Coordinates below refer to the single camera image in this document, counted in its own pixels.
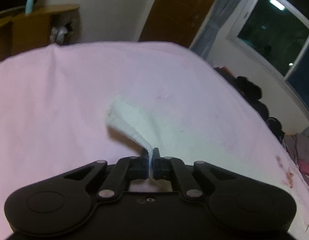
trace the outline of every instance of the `clothes pile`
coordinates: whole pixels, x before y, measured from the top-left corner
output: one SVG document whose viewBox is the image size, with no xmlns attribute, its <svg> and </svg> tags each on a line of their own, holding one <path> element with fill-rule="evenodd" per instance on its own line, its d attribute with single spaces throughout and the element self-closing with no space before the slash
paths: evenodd
<svg viewBox="0 0 309 240">
<path fill-rule="evenodd" d="M 243 98 L 259 113 L 262 119 L 267 123 L 269 129 L 278 139 L 280 143 L 284 138 L 285 133 L 282 130 L 282 124 L 277 118 L 269 116 L 269 110 L 265 104 L 259 100 L 262 98 L 262 89 L 253 82 L 249 81 L 247 77 L 235 77 L 226 68 L 214 68 L 227 82 L 232 85 Z"/>
<path fill-rule="evenodd" d="M 286 135 L 282 144 L 309 186 L 309 138 L 299 133 Z"/>
</svg>

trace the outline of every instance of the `light blue bottle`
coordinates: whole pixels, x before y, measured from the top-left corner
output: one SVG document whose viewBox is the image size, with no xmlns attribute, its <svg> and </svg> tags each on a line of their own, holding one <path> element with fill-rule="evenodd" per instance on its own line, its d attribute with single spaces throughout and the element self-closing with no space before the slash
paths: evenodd
<svg viewBox="0 0 309 240">
<path fill-rule="evenodd" d="M 25 15 L 29 15 L 33 11 L 34 0 L 27 0 L 25 4 Z"/>
</svg>

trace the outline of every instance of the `screw hole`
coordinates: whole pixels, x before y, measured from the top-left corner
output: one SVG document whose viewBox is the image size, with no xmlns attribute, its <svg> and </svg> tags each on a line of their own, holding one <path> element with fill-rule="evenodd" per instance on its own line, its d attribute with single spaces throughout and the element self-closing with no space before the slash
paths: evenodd
<svg viewBox="0 0 309 240">
<path fill-rule="evenodd" d="M 154 202 L 155 201 L 155 199 L 153 197 L 149 197 L 146 200 L 147 200 L 147 202 Z"/>
</svg>

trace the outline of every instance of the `window frame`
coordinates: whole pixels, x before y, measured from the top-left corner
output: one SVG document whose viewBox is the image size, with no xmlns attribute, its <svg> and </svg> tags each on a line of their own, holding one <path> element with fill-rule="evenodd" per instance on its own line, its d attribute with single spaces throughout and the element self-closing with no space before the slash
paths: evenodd
<svg viewBox="0 0 309 240">
<path fill-rule="evenodd" d="M 236 47 L 238 47 L 244 54 L 246 54 L 251 60 L 254 62 L 261 64 L 265 71 L 275 77 L 278 83 L 283 87 L 283 89 L 290 95 L 290 97 L 295 101 L 295 103 L 300 107 L 303 113 L 309 120 L 309 108 L 306 106 L 302 98 L 298 95 L 298 93 L 294 90 L 294 88 L 287 82 L 287 79 L 291 76 L 291 74 L 297 69 L 304 53 L 307 51 L 309 47 L 309 36 L 304 43 L 299 55 L 293 63 L 293 66 L 289 69 L 287 74 L 283 76 L 269 61 L 267 61 L 263 56 L 261 56 L 256 50 L 250 47 L 248 44 L 243 42 L 238 38 L 238 35 L 245 23 L 249 19 L 253 9 L 259 0 L 248 0 L 241 13 L 239 14 L 237 20 L 233 24 L 230 29 L 226 39 L 233 43 Z M 282 5 L 286 7 L 296 18 L 298 18 L 308 29 L 309 29 L 309 20 L 291 3 L 287 0 L 277 0 Z"/>
</svg>

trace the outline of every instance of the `round black pad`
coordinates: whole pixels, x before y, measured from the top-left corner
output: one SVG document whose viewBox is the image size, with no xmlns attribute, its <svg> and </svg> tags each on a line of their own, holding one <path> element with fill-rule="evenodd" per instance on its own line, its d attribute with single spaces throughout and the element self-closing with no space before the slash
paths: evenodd
<svg viewBox="0 0 309 240">
<path fill-rule="evenodd" d="M 220 182 L 209 208 L 222 224 L 246 233 L 287 231 L 296 214 L 287 192 L 249 179 Z"/>
<path fill-rule="evenodd" d="M 12 193 L 4 206 L 11 227 L 34 236 L 62 233 L 82 222 L 91 198 L 75 180 L 39 182 Z"/>
</svg>

